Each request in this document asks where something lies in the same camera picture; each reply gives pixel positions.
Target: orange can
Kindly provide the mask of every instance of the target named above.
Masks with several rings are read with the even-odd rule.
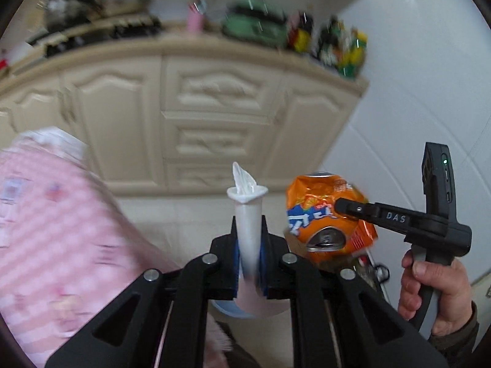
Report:
[[[339,197],[367,202],[338,175],[300,175],[288,187],[286,196],[290,233],[306,245],[314,262],[351,254],[372,245],[377,238],[372,224],[334,211]]]

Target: cream cabinet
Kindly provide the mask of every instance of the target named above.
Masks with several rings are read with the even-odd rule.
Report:
[[[42,77],[0,97],[0,122],[0,148],[22,131],[56,126],[71,133],[60,77]]]
[[[278,91],[279,107],[269,127],[271,148],[261,183],[284,189],[320,162],[357,104],[358,98],[325,82],[289,74]]]
[[[75,136],[115,193],[165,189],[159,137],[161,57],[105,61],[63,72]]]
[[[0,83],[0,148],[54,125],[116,195],[224,193],[234,161],[284,190],[318,169],[367,85],[216,36],[88,46]]]

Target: human hand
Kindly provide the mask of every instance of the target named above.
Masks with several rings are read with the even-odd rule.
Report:
[[[411,319],[421,307],[418,295],[421,284],[441,291],[438,316],[431,333],[445,336],[461,329],[472,317],[472,298],[466,268],[454,259],[451,266],[429,262],[414,262],[408,251],[402,259],[404,273],[401,279],[399,314]]]

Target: sleeve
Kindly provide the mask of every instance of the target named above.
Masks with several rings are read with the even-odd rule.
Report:
[[[429,342],[447,359],[450,368],[460,368],[468,361],[476,342],[479,323],[477,307],[472,302],[472,317],[460,330],[446,336],[431,336]]]

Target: cabinet drawer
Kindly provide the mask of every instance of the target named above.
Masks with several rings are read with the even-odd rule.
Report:
[[[167,112],[161,117],[161,144],[166,159],[257,163],[267,146],[268,127],[261,117]]]
[[[168,176],[169,190],[175,193],[225,192],[235,185],[232,164],[164,163]],[[255,166],[242,164],[254,175]]]
[[[283,70],[217,59],[168,58],[164,65],[164,111],[268,116],[283,74]]]

